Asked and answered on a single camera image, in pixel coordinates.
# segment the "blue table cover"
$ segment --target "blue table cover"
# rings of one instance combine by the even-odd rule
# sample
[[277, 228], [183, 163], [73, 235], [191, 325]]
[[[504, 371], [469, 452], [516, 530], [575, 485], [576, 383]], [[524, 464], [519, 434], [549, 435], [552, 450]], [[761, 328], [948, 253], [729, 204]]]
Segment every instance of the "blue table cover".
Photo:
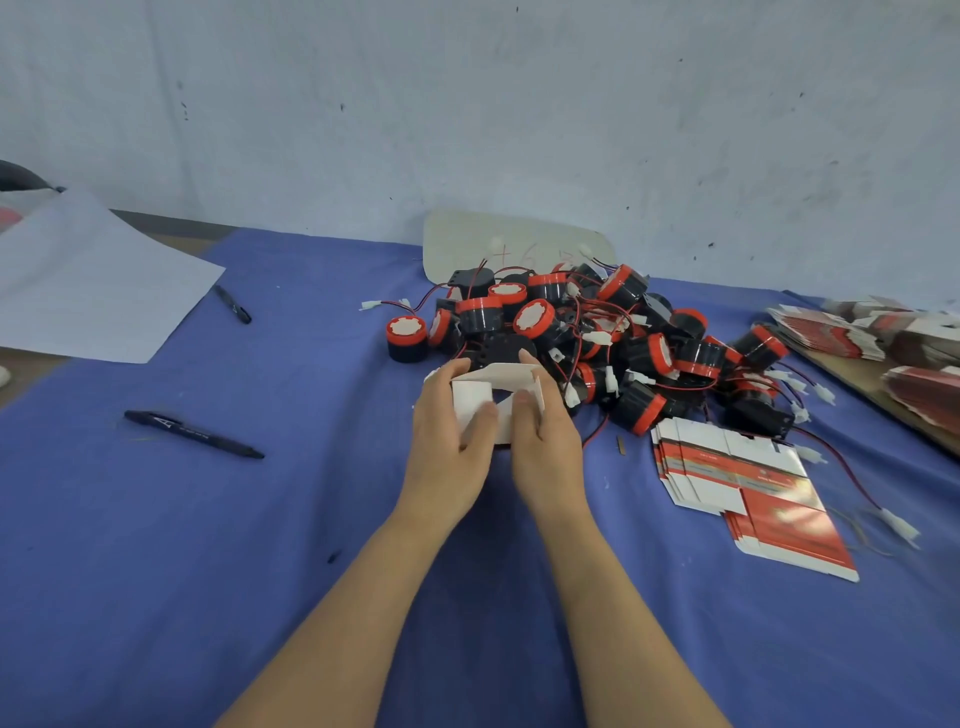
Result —
[[[244, 230], [205, 257], [227, 267], [221, 283], [251, 325], [209, 295], [149, 364], [74, 361], [0, 412], [2, 726], [210, 725], [396, 502], [411, 405], [442, 360], [395, 363], [383, 330], [399, 310], [358, 309], [416, 302], [420, 248]], [[678, 280], [652, 289], [704, 311], [722, 339], [795, 303]], [[722, 519], [670, 502], [649, 439], [615, 426], [586, 451], [590, 508], [734, 725], [960, 725], [960, 465], [791, 359], [837, 393], [835, 407], [807, 398], [813, 431], [923, 532], [922, 551], [861, 515], [894, 555], [855, 551], [859, 584], [742, 554]], [[125, 409], [267, 457], [134, 425]], [[823, 501], [861, 512], [825, 455], [809, 466]], [[544, 550], [499, 452], [413, 604], [379, 725], [584, 722]]]

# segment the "left hand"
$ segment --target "left hand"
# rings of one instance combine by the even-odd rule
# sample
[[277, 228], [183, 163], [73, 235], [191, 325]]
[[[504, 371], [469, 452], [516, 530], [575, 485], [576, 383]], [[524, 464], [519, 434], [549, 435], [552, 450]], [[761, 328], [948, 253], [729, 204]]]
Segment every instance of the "left hand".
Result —
[[469, 371], [454, 359], [423, 383], [414, 407], [414, 436], [394, 516], [446, 537], [480, 495], [493, 455], [497, 409], [488, 402], [473, 417], [461, 448], [450, 380]]

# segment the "forearm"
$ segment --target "forearm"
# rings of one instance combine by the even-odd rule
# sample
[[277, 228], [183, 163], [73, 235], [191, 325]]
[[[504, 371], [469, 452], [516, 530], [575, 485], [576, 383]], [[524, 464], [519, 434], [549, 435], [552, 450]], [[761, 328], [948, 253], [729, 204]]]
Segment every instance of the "forearm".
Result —
[[373, 726], [400, 630], [444, 535], [387, 519], [219, 728]]
[[588, 511], [538, 519], [591, 728], [729, 726]]

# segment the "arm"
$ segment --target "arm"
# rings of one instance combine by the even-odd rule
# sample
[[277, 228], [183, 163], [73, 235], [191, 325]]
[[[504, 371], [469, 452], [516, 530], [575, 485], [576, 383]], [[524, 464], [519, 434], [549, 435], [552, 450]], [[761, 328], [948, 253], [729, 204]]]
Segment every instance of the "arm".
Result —
[[514, 405], [514, 480], [546, 545], [589, 725], [729, 726], [593, 521], [580, 435], [557, 385], [543, 370], [537, 376], [540, 421], [530, 398]]
[[460, 449], [450, 380], [456, 359], [427, 379], [393, 514], [263, 669], [218, 728], [373, 726], [396, 641], [423, 577], [483, 487], [496, 407], [477, 414]]

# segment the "white board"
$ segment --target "white board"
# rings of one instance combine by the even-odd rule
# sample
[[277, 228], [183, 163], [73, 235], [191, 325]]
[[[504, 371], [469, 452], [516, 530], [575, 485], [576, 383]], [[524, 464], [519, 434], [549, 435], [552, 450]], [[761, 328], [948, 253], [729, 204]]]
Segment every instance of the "white board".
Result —
[[557, 263], [579, 265], [586, 245], [605, 263], [616, 263], [610, 241], [596, 231], [525, 217], [436, 209], [423, 224], [423, 270], [444, 283], [455, 270], [475, 268], [485, 257], [492, 270], [508, 265], [549, 273]]

